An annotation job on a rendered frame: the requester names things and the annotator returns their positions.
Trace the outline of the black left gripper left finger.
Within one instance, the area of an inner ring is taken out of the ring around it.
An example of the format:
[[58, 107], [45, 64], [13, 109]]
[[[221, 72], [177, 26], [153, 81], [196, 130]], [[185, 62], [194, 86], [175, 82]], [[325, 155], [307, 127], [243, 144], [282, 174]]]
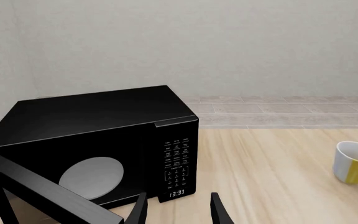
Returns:
[[145, 224], [147, 218], [147, 194], [145, 192], [141, 193], [129, 214], [125, 224]]

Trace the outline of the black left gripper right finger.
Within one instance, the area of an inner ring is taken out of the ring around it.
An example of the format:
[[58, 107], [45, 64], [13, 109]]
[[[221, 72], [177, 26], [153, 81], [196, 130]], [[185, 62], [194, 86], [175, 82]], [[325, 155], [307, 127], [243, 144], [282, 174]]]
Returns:
[[234, 224], [217, 192], [211, 193], [210, 210], [213, 224]]

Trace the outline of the yellow and white mug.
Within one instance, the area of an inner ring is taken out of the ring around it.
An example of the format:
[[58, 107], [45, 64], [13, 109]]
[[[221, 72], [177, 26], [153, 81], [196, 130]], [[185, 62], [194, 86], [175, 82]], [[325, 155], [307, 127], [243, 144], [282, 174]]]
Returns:
[[358, 142], [341, 141], [337, 143], [334, 176], [345, 184], [358, 184]]

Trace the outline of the grey round turntable plate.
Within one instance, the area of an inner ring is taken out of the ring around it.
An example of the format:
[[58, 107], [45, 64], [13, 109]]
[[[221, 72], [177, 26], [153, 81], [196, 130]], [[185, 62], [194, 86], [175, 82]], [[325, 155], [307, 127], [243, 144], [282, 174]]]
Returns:
[[63, 173], [59, 186], [92, 200], [108, 194], [124, 176], [123, 165], [114, 158], [94, 157], [78, 162]]

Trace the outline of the black microwave oven door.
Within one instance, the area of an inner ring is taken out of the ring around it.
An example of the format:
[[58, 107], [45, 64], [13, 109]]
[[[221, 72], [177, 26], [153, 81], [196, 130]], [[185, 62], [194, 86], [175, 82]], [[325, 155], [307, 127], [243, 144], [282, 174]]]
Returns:
[[4, 224], [19, 224], [6, 191], [60, 224], [124, 224], [119, 215], [0, 156], [0, 217]]

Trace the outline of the black microwave oven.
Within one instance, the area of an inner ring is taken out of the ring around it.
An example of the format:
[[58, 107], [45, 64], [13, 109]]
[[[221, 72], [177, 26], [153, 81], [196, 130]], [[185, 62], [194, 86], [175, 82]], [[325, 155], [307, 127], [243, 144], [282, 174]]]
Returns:
[[124, 168], [104, 208], [145, 192], [160, 202], [196, 192], [198, 117], [166, 85], [17, 102], [0, 121], [0, 155], [58, 184], [71, 166], [110, 157]]

